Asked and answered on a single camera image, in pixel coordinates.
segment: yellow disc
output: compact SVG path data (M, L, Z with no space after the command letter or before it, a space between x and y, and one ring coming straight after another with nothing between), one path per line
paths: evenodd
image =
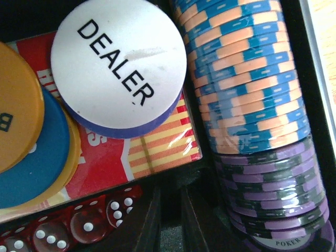
M33 148L43 125L44 100L28 63L0 42L0 173Z
M69 131L70 131L70 150L67 158L67 162L60 174L60 176L56 179L56 181L45 190L42 194L33 198L31 201L28 201L22 205L15 206L12 208L23 208L23 207L31 207L35 206L43 201L49 199L50 197L57 194L62 188L67 184L69 178L72 177L73 170L77 168L79 156L80 156L80 136L77 124L73 121L73 119L65 112L65 116L67 118Z

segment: poker set case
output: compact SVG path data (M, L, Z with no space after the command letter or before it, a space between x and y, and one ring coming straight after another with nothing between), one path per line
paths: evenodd
M84 2L84 0L0 1L0 41L8 43L54 31L66 15L82 2ZM171 15L168 1L152 0L151 2L159 5L167 14ZM336 226L336 215L334 213L336 209L336 190L334 187L334 181L336 181L336 160L334 153L334 148L336 148L336 127L331 109L333 100L328 93L329 88L327 88L326 80L328 80L328 75L323 69L320 60L322 55L318 50L318 43L310 16L311 10L309 10L307 1L281 0L281 4L301 83L302 96L311 125L322 179L329 200L331 212L330 221L333 226ZM214 164L191 80L188 76L185 84L185 93L191 108L192 119L194 120L196 129L195 133L197 134L203 157L200 160L160 174L152 175L140 181L145 187L151 187L155 184L160 185L163 229L172 229L180 222L181 194L179 189L183 186L196 182L195 185L198 191L202 192L202 196L207 200L209 205L216 206L218 202L221 204L218 190L216 186L213 186L211 183L212 180L216 181L211 169ZM167 211L167 206L172 207L174 210ZM202 211L200 205L196 204L195 206L199 206L199 211ZM10 223L10 225L14 225L15 222L20 222L20 219L15 220ZM206 228L202 225L198 225L195 228L203 230L203 232L206 233ZM213 241L210 241L210 238L207 241L208 245L211 242L219 242L214 239L215 238L213 238ZM224 244L228 242L229 239L222 241ZM193 251L204 251L201 250L201 247L202 245L199 245L199 248L195 248ZM237 251L237 249L239 251L238 247L239 244L233 240L232 251Z

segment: stack of blue poker chips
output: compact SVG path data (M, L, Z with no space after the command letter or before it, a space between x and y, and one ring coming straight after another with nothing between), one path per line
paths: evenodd
M170 3L233 227L265 244L321 232L328 201L280 1Z

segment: wooden surface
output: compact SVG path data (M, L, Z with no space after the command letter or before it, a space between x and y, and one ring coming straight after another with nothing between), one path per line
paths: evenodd
M336 102L336 0L310 0L314 29L321 43L334 101Z

